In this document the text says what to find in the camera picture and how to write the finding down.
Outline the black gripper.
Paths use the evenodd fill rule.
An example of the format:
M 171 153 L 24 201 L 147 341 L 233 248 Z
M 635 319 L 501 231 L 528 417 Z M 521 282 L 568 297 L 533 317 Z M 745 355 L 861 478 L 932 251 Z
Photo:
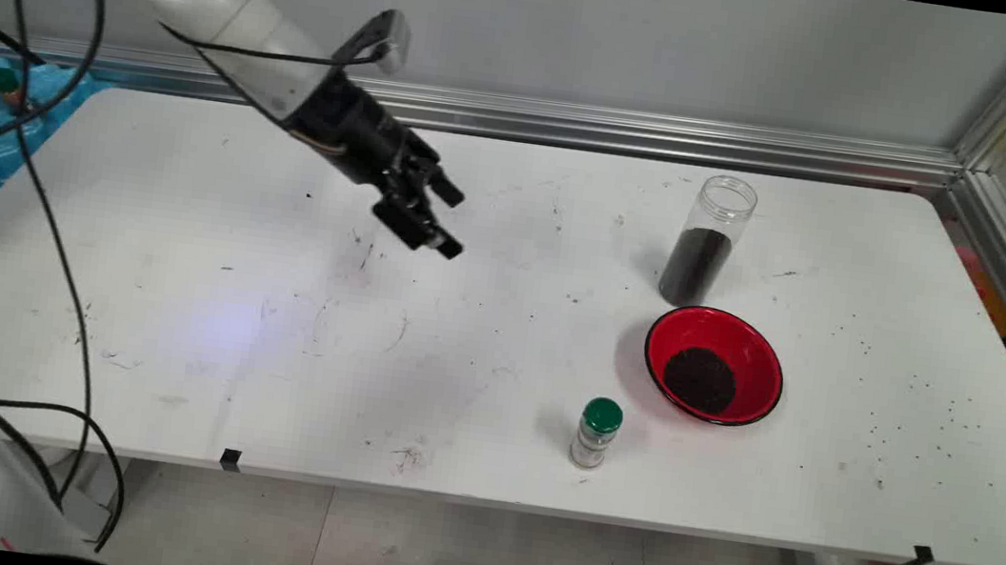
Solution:
M 282 128 L 353 183 L 379 189 L 382 197 L 372 213 L 408 248 L 435 249 L 450 260 L 464 252 L 427 204 L 431 192 L 454 208 L 464 202 L 464 193 L 447 178 L 438 153 L 347 72 L 328 69 Z

